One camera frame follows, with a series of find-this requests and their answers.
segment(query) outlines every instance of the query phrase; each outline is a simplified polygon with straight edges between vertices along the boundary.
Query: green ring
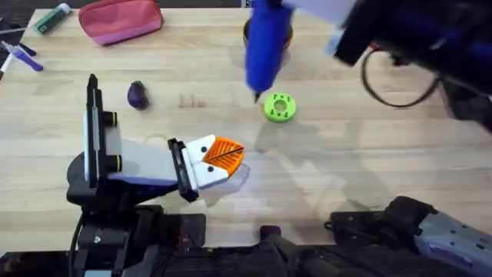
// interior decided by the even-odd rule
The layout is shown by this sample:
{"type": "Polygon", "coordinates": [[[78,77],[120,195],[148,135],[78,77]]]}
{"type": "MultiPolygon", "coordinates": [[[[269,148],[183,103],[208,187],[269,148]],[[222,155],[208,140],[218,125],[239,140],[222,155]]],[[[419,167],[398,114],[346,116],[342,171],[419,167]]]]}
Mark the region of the green ring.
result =
{"type": "Polygon", "coordinates": [[[295,115],[295,100],[287,93],[272,93],[265,99],[263,111],[264,116],[266,116],[266,118],[272,122],[287,122],[293,119],[295,115]],[[284,104],[284,111],[279,111],[275,108],[275,104],[277,104],[278,102],[284,104]]]}

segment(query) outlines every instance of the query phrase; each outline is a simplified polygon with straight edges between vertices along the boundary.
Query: orange object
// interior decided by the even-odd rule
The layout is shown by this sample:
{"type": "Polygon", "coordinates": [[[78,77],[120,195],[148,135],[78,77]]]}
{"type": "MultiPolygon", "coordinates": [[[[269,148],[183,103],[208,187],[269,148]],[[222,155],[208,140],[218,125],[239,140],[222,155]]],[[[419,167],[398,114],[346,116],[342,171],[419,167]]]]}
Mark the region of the orange object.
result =
{"type": "Polygon", "coordinates": [[[238,170],[244,158],[244,146],[229,138],[216,137],[203,158],[203,162],[228,171],[229,176],[238,170]]]}

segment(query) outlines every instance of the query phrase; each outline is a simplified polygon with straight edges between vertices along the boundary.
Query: gray robot arm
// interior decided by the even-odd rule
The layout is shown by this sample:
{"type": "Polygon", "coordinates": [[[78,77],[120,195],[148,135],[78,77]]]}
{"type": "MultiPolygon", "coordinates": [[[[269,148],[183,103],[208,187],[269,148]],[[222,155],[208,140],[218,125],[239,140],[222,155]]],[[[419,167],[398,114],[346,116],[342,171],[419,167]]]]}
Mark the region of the gray robot arm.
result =
{"type": "Polygon", "coordinates": [[[334,212],[325,226],[338,245],[406,248],[474,276],[492,275],[492,235],[408,197],[382,212],[334,212]]]}

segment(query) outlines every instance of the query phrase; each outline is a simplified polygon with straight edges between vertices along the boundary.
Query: black knob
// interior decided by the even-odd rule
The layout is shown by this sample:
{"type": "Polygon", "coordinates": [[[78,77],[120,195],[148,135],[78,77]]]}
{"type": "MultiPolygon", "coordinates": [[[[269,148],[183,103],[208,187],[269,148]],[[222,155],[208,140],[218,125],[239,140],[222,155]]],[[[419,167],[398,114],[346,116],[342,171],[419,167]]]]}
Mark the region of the black knob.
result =
{"type": "Polygon", "coordinates": [[[121,155],[106,156],[106,169],[108,172],[120,172],[122,168],[121,155]]]}
{"type": "Polygon", "coordinates": [[[118,114],[116,112],[102,112],[102,121],[105,127],[116,127],[118,125],[118,114]]]}

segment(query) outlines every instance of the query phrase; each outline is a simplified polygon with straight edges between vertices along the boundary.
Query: eggplant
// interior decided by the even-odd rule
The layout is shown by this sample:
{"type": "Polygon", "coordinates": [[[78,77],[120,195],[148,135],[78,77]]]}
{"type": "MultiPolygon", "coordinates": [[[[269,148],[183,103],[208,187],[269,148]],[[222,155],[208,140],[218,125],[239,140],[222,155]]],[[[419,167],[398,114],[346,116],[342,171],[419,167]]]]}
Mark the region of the eggplant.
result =
{"type": "Polygon", "coordinates": [[[145,87],[140,81],[132,82],[128,90],[128,104],[137,110],[145,110],[148,107],[148,98],[145,87]]]}

